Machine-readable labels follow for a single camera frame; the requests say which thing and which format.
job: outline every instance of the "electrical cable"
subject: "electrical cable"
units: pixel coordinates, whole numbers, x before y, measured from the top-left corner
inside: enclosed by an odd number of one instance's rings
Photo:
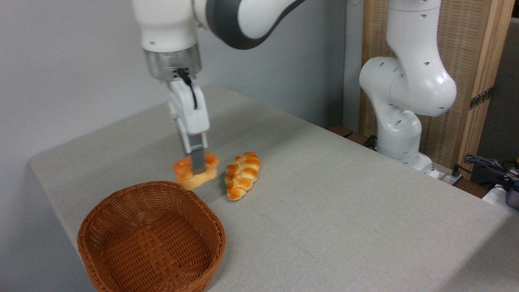
[[[191,88],[191,93],[193,94],[193,103],[195,104],[195,110],[198,109],[198,101],[196,100],[195,91],[193,90],[193,81],[189,78],[189,74],[185,71],[184,68],[180,68],[177,70],[180,78],[184,81],[184,83]]]
[[[484,176],[478,175],[475,172],[470,171],[470,170],[460,166],[459,164],[456,164],[455,166],[458,167],[459,169],[461,169],[461,170],[471,174],[472,176],[479,178],[479,179],[486,180],[486,181],[489,181],[489,182],[492,182],[492,183],[495,183],[495,184],[500,184],[500,185],[502,185],[504,187],[512,188],[512,189],[514,189],[516,191],[519,191],[519,188],[516,187],[514,185],[514,183],[509,183],[508,181],[505,181],[505,180],[498,180],[498,179],[493,179],[493,178],[489,178],[489,177],[484,177]]]

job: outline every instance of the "table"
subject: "table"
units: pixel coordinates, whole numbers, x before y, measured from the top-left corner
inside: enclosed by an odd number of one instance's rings
[[[220,218],[208,291],[518,291],[519,217],[297,117],[204,88],[217,179],[195,190]],[[225,165],[255,151],[240,201]],[[30,160],[72,244],[103,198],[174,180],[181,143],[163,104]]]

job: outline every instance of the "black cable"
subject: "black cable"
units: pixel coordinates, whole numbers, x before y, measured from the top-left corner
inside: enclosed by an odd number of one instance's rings
[[[472,171],[470,171],[470,170],[460,166],[459,164],[456,164],[455,166],[457,166],[459,169],[461,169],[461,170],[463,170],[463,171],[465,171],[467,173],[470,173],[471,175],[473,175],[473,176],[475,176],[475,177],[477,177],[479,179],[486,180],[486,181],[489,181],[489,182],[493,182],[495,184],[500,184],[500,185],[502,185],[504,187],[512,188],[512,189],[514,189],[516,191],[519,191],[519,188],[516,187],[513,183],[509,183],[509,182],[504,181],[504,180],[497,180],[497,179],[488,178],[488,177],[484,177],[484,176],[478,175],[478,174],[476,174],[476,173],[474,173],[474,172],[472,172]]]
[[[366,140],[366,142],[364,142],[363,146],[376,148],[377,147],[377,136],[375,136],[375,135],[369,136],[368,139]]]
[[[184,83],[191,88],[191,93],[193,94],[193,102],[195,104],[195,110],[198,109],[198,101],[196,100],[195,91],[193,90],[193,82],[191,81],[191,78],[189,78],[189,74],[185,71],[184,68],[180,68],[177,70],[180,78],[184,81]]]

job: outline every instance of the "toy bread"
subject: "toy bread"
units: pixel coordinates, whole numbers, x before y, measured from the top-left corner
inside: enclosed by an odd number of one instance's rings
[[[193,189],[214,179],[217,175],[216,166],[220,162],[218,156],[211,152],[206,152],[204,155],[206,158],[206,171],[201,174],[193,175],[191,170],[191,160],[189,157],[173,164],[173,172],[175,173],[177,183],[188,191],[192,191]]]
[[[233,201],[241,199],[258,180],[258,171],[261,168],[260,159],[254,152],[247,152],[238,156],[225,169],[225,184],[227,196]]]

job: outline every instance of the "white wall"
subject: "white wall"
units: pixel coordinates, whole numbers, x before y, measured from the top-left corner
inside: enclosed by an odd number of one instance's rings
[[[364,0],[347,0],[343,126],[354,132],[359,131],[363,18]]]
[[[146,72],[129,1],[1,1],[0,28],[0,290],[93,291],[27,161],[167,92]],[[199,80],[340,123],[343,29],[342,1],[307,0],[254,50],[202,33]]]

